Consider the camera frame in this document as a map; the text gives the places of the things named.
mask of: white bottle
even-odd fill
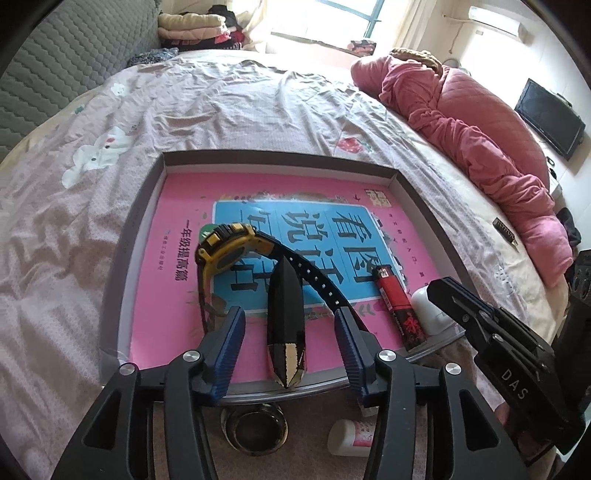
[[[414,313],[425,333],[438,335],[455,322],[431,303],[427,297],[427,287],[419,288],[410,299]]]
[[[368,457],[374,439],[375,422],[338,420],[330,429],[327,446],[333,455]]]

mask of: stack of clothes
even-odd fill
[[[158,36],[164,48],[240,50],[244,34],[236,15],[225,5],[214,5],[206,15],[185,12],[160,14]]]

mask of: window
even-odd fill
[[[371,38],[384,0],[280,0],[273,31],[345,48],[351,40]]]

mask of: white wall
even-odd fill
[[[587,125],[583,144],[566,161],[538,139],[563,190],[557,208],[567,206],[583,235],[580,249],[591,248],[591,90],[560,41],[520,0],[440,0],[453,16],[467,18],[471,5],[487,8],[521,21],[528,30],[526,44],[481,25],[465,24],[449,54],[458,23],[432,18],[435,26],[421,48],[431,49],[440,59],[455,57],[472,76],[515,107],[528,78],[546,89],[563,95]]]

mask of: red lighter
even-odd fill
[[[374,268],[373,274],[384,303],[400,330],[406,350],[412,350],[425,342],[427,336],[417,320],[400,280],[392,272],[392,267],[379,265]]]

